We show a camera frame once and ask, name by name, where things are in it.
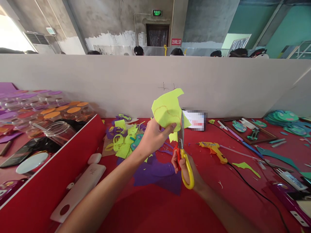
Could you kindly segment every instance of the air conditioner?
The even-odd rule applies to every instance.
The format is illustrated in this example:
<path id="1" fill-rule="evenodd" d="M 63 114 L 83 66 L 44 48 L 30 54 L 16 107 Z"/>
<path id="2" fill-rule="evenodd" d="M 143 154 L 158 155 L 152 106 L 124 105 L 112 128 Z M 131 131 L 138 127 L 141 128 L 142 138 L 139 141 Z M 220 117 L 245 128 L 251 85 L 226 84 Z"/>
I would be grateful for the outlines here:
<path id="1" fill-rule="evenodd" d="M 24 34 L 39 54 L 55 54 L 53 47 L 49 44 L 44 34 L 32 32 L 24 32 Z"/>

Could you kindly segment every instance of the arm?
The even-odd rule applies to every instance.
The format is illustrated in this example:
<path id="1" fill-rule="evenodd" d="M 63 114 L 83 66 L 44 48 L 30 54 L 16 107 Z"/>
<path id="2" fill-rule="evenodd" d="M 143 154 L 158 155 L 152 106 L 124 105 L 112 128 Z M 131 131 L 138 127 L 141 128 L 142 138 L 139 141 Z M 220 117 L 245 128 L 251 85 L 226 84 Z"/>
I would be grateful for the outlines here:
<path id="1" fill-rule="evenodd" d="M 201 178 L 191 156 L 188 156 L 192 168 L 195 185 L 194 191 L 207 203 L 229 233 L 233 232 L 259 232 L 259 230 L 240 215 L 231 205 L 217 195 Z M 178 172 L 176 151 L 172 157 L 175 172 Z M 186 182 L 189 183 L 189 174 L 185 159 L 181 159 L 179 165 L 183 171 Z"/>
<path id="2" fill-rule="evenodd" d="M 161 132 L 155 119 L 150 120 L 134 152 L 75 207 L 59 233 L 96 232 L 139 165 L 163 145 L 175 127 L 176 124 L 172 124 Z"/>

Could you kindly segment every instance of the yellow glue gun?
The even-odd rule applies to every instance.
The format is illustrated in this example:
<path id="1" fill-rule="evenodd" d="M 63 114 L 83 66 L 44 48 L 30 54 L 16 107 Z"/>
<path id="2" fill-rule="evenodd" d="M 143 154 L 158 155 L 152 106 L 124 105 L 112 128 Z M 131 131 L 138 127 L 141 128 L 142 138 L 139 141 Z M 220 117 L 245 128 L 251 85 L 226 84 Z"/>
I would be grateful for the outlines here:
<path id="1" fill-rule="evenodd" d="M 220 159 L 220 162 L 222 164 L 227 164 L 228 163 L 227 158 L 218 149 L 219 148 L 219 144 L 218 143 L 199 142 L 199 143 L 196 143 L 196 144 L 200 145 L 201 147 L 209 148 L 211 150 L 211 154 L 216 154 L 218 156 L 218 158 Z"/>

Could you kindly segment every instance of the green exit sign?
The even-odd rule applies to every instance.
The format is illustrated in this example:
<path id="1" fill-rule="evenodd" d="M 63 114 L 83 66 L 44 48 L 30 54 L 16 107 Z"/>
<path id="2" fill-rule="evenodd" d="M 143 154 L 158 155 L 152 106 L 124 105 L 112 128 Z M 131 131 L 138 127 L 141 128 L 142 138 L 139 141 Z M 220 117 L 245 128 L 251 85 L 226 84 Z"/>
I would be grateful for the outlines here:
<path id="1" fill-rule="evenodd" d="M 161 10 L 153 10 L 153 16 L 162 16 Z"/>

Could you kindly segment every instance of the red sign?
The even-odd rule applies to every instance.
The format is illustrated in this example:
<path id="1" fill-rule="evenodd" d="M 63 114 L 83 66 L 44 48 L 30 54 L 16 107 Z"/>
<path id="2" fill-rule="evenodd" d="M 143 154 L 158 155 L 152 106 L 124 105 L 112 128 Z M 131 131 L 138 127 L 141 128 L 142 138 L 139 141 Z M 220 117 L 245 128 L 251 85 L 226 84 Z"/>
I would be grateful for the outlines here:
<path id="1" fill-rule="evenodd" d="M 172 45 L 181 45 L 181 39 L 172 39 Z"/>

